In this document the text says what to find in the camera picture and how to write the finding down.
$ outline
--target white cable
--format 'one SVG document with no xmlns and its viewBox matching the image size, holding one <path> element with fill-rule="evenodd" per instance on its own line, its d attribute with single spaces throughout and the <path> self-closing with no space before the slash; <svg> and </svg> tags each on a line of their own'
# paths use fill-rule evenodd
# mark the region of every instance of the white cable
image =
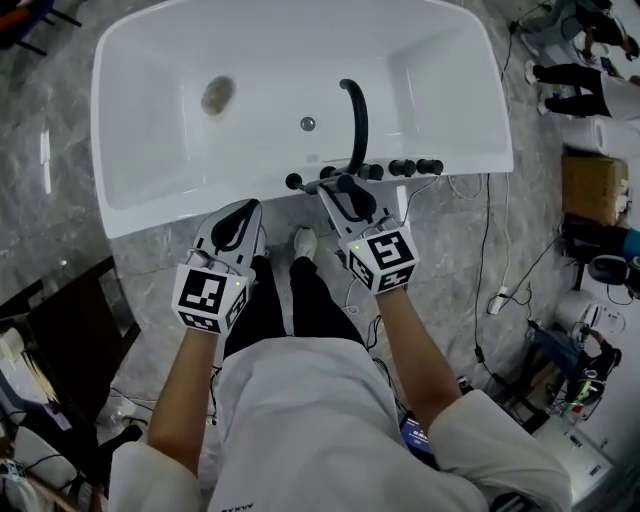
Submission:
<svg viewBox="0 0 640 512">
<path fill-rule="evenodd" d="M 451 176 L 447 176 L 447 178 L 449 178 L 449 186 L 451 187 L 451 190 L 453 190 L 453 193 L 455 195 L 457 195 L 458 197 L 461 197 L 465 201 L 474 201 L 474 200 L 476 200 L 478 197 L 480 197 L 480 194 L 482 194 L 482 191 L 484 190 L 484 180 L 482 179 L 482 175 L 481 174 L 478 174 L 478 178 L 480 178 L 480 190 L 478 190 L 478 193 L 473 197 L 467 197 L 467 196 L 462 195 L 460 192 L 458 192 L 456 190 L 456 187 L 453 186 L 453 180 L 451 179 Z"/>
<path fill-rule="evenodd" d="M 507 279 L 507 272 L 509 272 L 509 265 L 511 265 L 511 238 L 509 237 L 509 230 L 507 229 L 507 221 L 509 218 L 509 173 L 506 173 L 505 176 L 507 178 L 507 196 L 504 204 L 504 222 L 502 223 L 502 229 L 504 232 L 504 239 L 507 242 L 507 266 L 505 267 L 504 274 L 502 275 L 500 288 L 504 286 Z"/>
<path fill-rule="evenodd" d="M 349 305 L 349 296 L 351 295 L 351 289 L 353 288 L 353 285 L 356 284 L 357 281 L 358 281 L 358 278 L 354 277 L 353 281 L 351 281 L 351 283 L 349 284 L 349 288 L 347 288 L 347 298 L 344 301 L 344 307 L 341 308 L 347 313 L 349 313 L 350 315 L 357 315 L 359 311 L 357 306 Z"/>
<path fill-rule="evenodd" d="M 402 219 L 402 223 L 400 224 L 401 226 L 404 226 L 405 223 L 407 222 L 407 219 L 409 218 L 409 209 L 411 208 L 411 201 L 413 201 L 413 198 L 423 190 L 427 190 L 429 187 L 431 187 L 431 185 L 433 185 L 439 179 L 440 179 L 440 176 L 436 176 L 436 179 L 427 183 L 424 187 L 420 187 L 418 190 L 411 193 L 411 195 L 409 196 L 409 200 L 407 201 L 407 211 L 405 212 L 404 219 Z"/>
</svg>

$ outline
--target black stand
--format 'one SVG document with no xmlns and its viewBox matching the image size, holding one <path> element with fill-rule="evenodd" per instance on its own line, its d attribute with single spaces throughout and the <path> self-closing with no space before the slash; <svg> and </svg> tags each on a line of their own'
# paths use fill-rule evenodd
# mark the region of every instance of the black stand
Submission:
<svg viewBox="0 0 640 512">
<path fill-rule="evenodd" d="M 47 56 L 47 52 L 41 50 L 40 48 L 36 48 L 35 46 L 30 45 L 29 43 L 25 43 L 24 41 L 18 41 L 16 43 L 18 46 L 22 48 L 26 48 L 27 50 L 31 50 L 33 53 L 37 53 L 38 55 L 42 55 L 43 57 Z"/>
<path fill-rule="evenodd" d="M 81 27 L 82 23 L 80 23 L 78 20 L 73 19 L 71 16 L 67 16 L 65 13 L 60 12 L 60 11 L 56 11 L 55 9 L 51 9 L 49 11 L 51 14 L 53 14 L 54 16 L 57 16 L 58 18 L 60 18 L 61 20 L 66 21 L 67 23 L 71 23 L 72 25 L 75 25 L 76 27 Z"/>
</svg>

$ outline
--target electrical outlet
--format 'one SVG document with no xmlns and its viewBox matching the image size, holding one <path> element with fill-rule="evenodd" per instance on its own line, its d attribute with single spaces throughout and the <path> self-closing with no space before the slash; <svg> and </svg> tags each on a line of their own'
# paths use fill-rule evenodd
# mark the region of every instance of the electrical outlet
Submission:
<svg viewBox="0 0 640 512">
<path fill-rule="evenodd" d="M 507 295 L 507 290 L 508 289 L 506 286 L 500 287 L 500 290 L 498 290 L 498 295 L 491 301 L 491 307 L 489 308 L 490 315 L 497 315 L 500 312 L 500 308 L 506 300 L 506 297 L 504 297 L 504 295 Z"/>
</svg>

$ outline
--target chair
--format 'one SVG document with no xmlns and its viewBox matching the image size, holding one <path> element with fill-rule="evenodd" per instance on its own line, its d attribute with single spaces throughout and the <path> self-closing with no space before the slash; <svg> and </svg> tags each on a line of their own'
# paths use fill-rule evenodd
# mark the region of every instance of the chair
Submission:
<svg viewBox="0 0 640 512">
<path fill-rule="evenodd" d="M 48 25 L 54 25 L 53 21 L 46 16 L 52 14 L 61 20 L 71 23 L 76 27 L 82 24 L 60 11 L 53 8 L 55 0 L 35 0 L 34 2 L 16 9 L 0 18 L 0 49 L 11 48 L 14 44 L 31 50 L 38 55 L 46 57 L 47 52 L 37 48 L 29 43 L 25 43 L 23 39 L 31 32 L 40 20 Z"/>
</svg>

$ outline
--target marble floor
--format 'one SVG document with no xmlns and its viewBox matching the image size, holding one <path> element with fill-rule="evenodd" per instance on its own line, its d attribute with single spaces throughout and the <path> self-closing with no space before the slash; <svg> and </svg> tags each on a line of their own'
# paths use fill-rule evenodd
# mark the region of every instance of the marble floor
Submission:
<svg viewBox="0 0 640 512">
<path fill-rule="evenodd" d="M 107 240 L 94 190 L 89 143 L 89 97 L 93 54 L 98 38 L 117 19 L 155 3 L 152 0 L 60 0 L 58 10 L 83 23 L 81 28 L 57 22 L 42 24 L 27 41 L 49 52 L 46 58 L 21 48 L 0 53 L 0 302 L 31 281 L 45 276 L 50 286 L 64 285 L 89 266 L 113 253 L 118 275 L 143 331 L 117 376 L 117 387 L 137 397 L 158 396 L 178 349 L 183 328 L 170 310 L 175 265 L 184 260 L 201 218 Z M 559 119 L 536 111 L 539 89 L 523 77 L 528 58 L 514 39 L 510 50 L 508 23 L 534 6 L 532 0 L 458 0 L 486 26 L 500 68 L 510 53 L 505 94 L 510 111 L 514 172 L 490 177 L 490 230 L 485 249 L 479 300 L 478 341 L 487 364 L 509 374 L 523 359 L 526 307 L 510 303 L 498 316 L 485 308 L 500 286 L 506 266 L 505 210 L 511 240 L 506 284 L 515 284 L 556 236 L 560 222 Z M 40 134 L 51 141 L 51 190 L 40 164 Z M 428 183 L 415 179 L 408 192 Z M 475 195 L 483 178 L 453 180 L 463 195 Z M 380 184 L 397 211 L 395 186 Z M 417 195 L 411 205 L 412 232 L 422 264 L 409 293 L 425 325 L 446 354 L 455 373 L 485 386 L 488 375 L 474 358 L 474 298 L 479 250 L 486 220 L 486 190 L 475 200 L 456 195 L 446 178 Z M 291 294 L 287 246 L 300 225 L 320 236 L 317 263 L 334 299 L 344 303 L 351 281 L 337 258 L 335 236 L 317 198 L 294 196 L 263 204 L 287 325 Z M 558 297 L 570 288 L 574 270 L 557 251 L 550 251 L 530 276 L 533 316 L 549 319 Z M 526 300 L 526 291 L 519 299 Z M 373 300 L 356 284 L 352 315 L 366 334 L 377 314 Z M 377 355 L 390 363 L 384 331 Z M 208 445 L 213 446 L 210 432 Z"/>
</svg>

